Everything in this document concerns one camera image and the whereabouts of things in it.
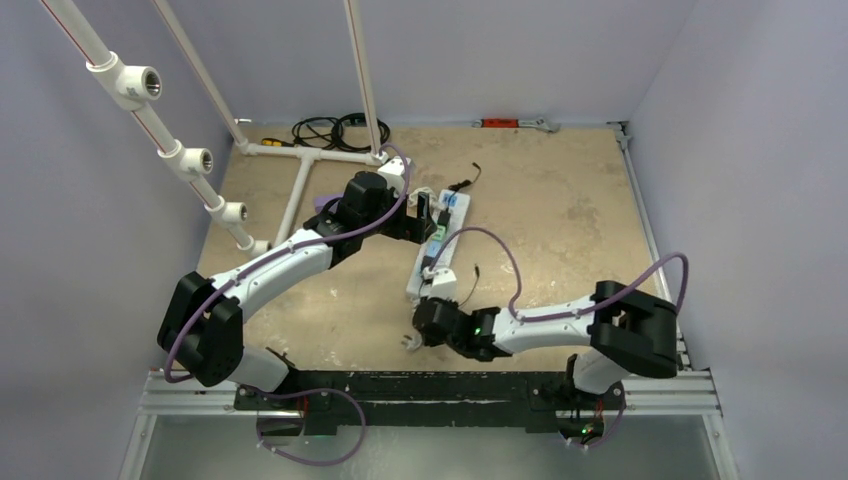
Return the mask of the white power strip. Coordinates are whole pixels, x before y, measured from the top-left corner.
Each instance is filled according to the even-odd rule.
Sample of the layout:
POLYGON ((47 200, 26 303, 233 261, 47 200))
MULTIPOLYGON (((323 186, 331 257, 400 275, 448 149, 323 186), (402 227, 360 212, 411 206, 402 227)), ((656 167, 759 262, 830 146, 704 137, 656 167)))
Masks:
POLYGON ((423 271, 428 267, 448 268, 451 265, 458 241, 452 241, 447 247, 444 244, 450 235, 465 225, 471 205, 471 196, 467 193, 442 189, 437 197, 438 202, 430 206, 435 231, 420 247, 406 285, 407 298, 413 303, 421 298, 423 271), (442 210, 451 212, 451 220, 447 229, 436 224, 438 214, 442 210))

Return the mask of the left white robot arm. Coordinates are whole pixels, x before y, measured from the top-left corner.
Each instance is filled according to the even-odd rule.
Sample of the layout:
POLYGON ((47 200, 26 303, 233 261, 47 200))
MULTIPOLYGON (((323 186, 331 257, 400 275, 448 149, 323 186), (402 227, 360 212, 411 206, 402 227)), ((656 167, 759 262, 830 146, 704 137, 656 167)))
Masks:
POLYGON ((298 395, 292 365, 269 349, 246 346, 246 321, 301 281, 357 253, 372 235, 425 243, 436 230, 429 197, 410 196, 405 188, 400 176, 361 171, 280 246, 212 277, 184 275, 157 334, 166 366, 179 363, 187 378, 207 387, 223 381, 255 387, 275 409, 292 405, 298 395))

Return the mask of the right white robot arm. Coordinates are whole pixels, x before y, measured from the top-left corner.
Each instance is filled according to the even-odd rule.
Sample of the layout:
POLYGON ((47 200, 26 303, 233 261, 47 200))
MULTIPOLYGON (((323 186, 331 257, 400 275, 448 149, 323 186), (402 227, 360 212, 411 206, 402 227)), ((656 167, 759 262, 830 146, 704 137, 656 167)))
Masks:
POLYGON ((446 345, 479 362, 547 347, 584 346, 566 364, 564 399, 584 407, 628 375, 669 379, 677 374, 677 307, 612 280, 563 304, 465 313, 452 299, 426 297, 412 325, 427 347, 446 345))

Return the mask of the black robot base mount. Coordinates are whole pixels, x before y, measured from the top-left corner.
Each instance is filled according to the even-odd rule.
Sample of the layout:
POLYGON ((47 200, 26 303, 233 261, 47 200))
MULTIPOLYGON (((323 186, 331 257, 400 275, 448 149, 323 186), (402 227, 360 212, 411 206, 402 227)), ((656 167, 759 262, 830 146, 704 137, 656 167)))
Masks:
POLYGON ((570 387, 563 371, 297 370, 272 394, 238 388, 234 407, 273 436, 334 435, 341 427, 518 428, 592 443, 604 417, 626 407, 615 383, 601 395, 570 387))

